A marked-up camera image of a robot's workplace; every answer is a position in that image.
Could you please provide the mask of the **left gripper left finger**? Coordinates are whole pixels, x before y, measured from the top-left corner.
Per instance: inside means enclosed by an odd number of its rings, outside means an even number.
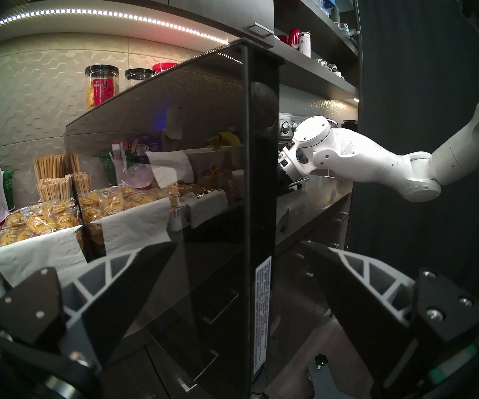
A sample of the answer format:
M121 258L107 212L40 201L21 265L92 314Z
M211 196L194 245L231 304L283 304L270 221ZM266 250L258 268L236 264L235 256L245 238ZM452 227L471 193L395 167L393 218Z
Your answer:
M14 343L102 367L135 321L177 244L166 241L104 256L59 281L36 270L0 298L0 332Z

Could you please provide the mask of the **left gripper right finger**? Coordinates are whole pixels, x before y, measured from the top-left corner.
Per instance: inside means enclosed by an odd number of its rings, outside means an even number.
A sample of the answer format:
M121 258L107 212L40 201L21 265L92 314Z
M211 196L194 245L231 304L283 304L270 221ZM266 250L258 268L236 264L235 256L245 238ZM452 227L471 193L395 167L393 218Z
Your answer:
M373 398L432 397L478 355L479 301L439 270L412 279L312 241L299 252L372 376Z

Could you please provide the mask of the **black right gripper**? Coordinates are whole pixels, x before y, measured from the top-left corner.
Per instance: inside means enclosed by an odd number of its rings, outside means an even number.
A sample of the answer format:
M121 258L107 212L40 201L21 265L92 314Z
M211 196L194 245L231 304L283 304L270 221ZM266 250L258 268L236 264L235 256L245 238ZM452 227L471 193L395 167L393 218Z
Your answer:
M309 177L300 178L297 181L293 181L286 173L280 173L280 190L288 190L292 187L305 184L309 181Z

